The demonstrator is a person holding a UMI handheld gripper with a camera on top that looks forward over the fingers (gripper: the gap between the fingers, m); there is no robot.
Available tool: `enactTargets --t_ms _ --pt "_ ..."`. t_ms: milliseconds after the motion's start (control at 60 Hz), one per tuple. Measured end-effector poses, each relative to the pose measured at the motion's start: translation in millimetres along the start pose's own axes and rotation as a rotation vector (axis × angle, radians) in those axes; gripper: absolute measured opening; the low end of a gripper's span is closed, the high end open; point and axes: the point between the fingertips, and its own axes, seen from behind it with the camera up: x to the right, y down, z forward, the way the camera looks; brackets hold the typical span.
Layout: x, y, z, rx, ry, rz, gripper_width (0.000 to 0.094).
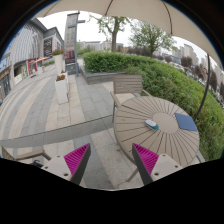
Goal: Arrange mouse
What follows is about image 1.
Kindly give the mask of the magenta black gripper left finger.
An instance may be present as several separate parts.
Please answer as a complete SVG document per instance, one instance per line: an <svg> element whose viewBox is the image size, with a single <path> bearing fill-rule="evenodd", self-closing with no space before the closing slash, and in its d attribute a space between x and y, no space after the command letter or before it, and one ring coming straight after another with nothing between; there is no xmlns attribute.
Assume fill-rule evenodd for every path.
<svg viewBox="0 0 224 224"><path fill-rule="evenodd" d="M91 155L90 144L83 145L64 156L55 156L42 169L79 185Z"/></svg>

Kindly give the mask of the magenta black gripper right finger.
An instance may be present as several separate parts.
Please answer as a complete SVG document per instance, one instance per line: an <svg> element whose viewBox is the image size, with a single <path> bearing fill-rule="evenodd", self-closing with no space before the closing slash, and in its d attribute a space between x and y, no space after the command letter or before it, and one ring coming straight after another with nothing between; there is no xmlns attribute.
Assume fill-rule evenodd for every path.
<svg viewBox="0 0 224 224"><path fill-rule="evenodd" d="M144 185L182 169L169 155L158 155L135 143L132 144L132 154Z"/></svg>

